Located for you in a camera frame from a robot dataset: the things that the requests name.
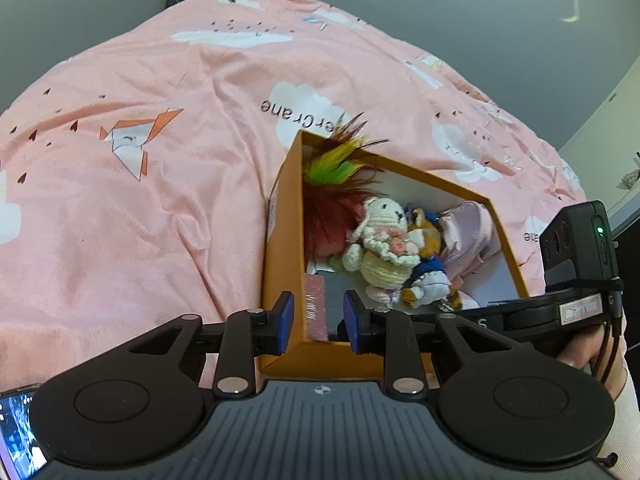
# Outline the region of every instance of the pink fabric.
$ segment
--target pink fabric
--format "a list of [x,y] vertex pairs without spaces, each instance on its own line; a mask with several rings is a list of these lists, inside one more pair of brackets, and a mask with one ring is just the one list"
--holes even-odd
[[328,135],[343,111],[393,140],[378,152],[491,197],[543,291],[537,237],[584,200],[549,144],[327,4],[188,0],[53,67],[0,118],[0,390],[185,312],[257,306],[278,168],[299,127]]
[[[440,255],[442,265],[453,286],[460,288],[461,278],[482,264],[480,254],[492,241],[494,221],[484,205],[463,202],[445,212],[440,217],[440,225],[446,244]],[[455,238],[453,244],[449,238]]]

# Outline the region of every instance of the gray wall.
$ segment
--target gray wall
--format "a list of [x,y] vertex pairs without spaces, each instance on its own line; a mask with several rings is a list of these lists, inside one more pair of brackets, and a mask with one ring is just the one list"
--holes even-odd
[[0,0],[0,112],[57,62],[127,32],[166,0]]
[[446,60],[556,147],[640,55],[640,0],[325,0]]

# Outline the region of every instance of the human hand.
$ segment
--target human hand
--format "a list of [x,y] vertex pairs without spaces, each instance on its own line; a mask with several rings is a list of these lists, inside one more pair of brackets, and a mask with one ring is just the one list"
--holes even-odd
[[[623,333],[626,326],[626,319],[623,317]],[[604,327],[602,325],[588,327],[578,332],[574,338],[569,341],[569,344],[560,352],[558,360],[563,363],[572,366],[573,368],[584,368],[587,364],[591,364],[591,367],[596,365],[598,354],[600,353],[600,347],[602,345],[602,339],[604,337]],[[609,357],[613,350],[613,338],[610,336],[607,341],[607,350],[604,358],[600,364],[600,368],[596,375],[596,378],[600,380],[604,373]],[[624,343],[624,337],[620,338],[620,345],[616,351],[615,361],[611,367],[609,377],[605,383],[606,389],[609,391],[613,400],[616,400],[620,395],[620,392],[625,387],[626,383],[626,368],[624,366],[624,355],[626,352],[626,344]]]

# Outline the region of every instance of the sleeve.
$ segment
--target sleeve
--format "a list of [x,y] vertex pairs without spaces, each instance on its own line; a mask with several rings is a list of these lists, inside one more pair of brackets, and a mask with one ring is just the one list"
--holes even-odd
[[609,472],[620,480],[640,480],[640,412],[631,374],[625,364],[626,383],[616,399],[616,418],[600,457],[616,453],[618,462]]

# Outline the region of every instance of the wall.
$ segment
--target wall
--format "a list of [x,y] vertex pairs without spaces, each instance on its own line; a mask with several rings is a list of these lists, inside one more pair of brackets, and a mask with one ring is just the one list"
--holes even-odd
[[640,185],[632,191],[619,187],[625,173],[638,169],[638,151],[640,57],[560,153],[577,173],[587,198],[602,200],[612,217],[640,192]]
[[324,0],[445,59],[557,148],[640,55],[640,0]]
[[166,0],[0,0],[0,111],[50,67],[127,32]]

